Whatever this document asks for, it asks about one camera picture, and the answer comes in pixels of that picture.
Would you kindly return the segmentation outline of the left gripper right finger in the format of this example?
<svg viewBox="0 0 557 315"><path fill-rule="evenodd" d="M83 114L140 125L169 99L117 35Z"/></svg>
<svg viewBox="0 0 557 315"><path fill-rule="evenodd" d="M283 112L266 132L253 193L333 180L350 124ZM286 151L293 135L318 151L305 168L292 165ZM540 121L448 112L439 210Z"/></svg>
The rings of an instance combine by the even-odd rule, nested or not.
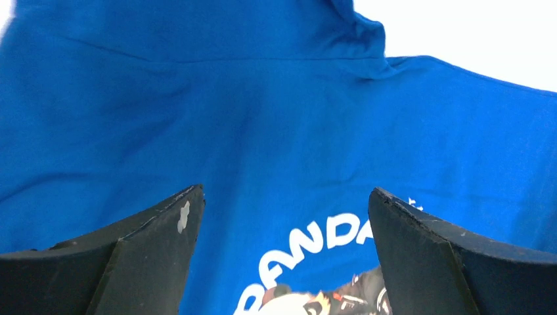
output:
<svg viewBox="0 0 557 315"><path fill-rule="evenodd" d="M425 213L382 188L368 216L395 314L555 314L556 255Z"/></svg>

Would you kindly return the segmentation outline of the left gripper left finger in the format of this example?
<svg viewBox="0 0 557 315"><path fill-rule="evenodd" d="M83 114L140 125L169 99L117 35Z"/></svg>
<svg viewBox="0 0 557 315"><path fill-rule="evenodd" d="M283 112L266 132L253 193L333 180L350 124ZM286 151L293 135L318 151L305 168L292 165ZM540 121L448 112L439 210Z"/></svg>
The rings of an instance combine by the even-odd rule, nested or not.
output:
<svg viewBox="0 0 557 315"><path fill-rule="evenodd" d="M205 205L198 184L51 248L1 255L1 313L177 314Z"/></svg>

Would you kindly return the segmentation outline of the blue printed t-shirt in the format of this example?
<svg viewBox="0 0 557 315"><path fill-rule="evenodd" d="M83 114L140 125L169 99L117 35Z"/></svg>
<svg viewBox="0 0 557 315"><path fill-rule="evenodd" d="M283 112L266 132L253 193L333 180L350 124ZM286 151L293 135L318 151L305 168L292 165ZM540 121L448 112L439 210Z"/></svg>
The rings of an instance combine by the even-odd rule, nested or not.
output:
<svg viewBox="0 0 557 315"><path fill-rule="evenodd" d="M376 266L379 186L556 251L556 94L386 57L351 1L17 1L1 40L1 251L203 184L182 314Z"/></svg>

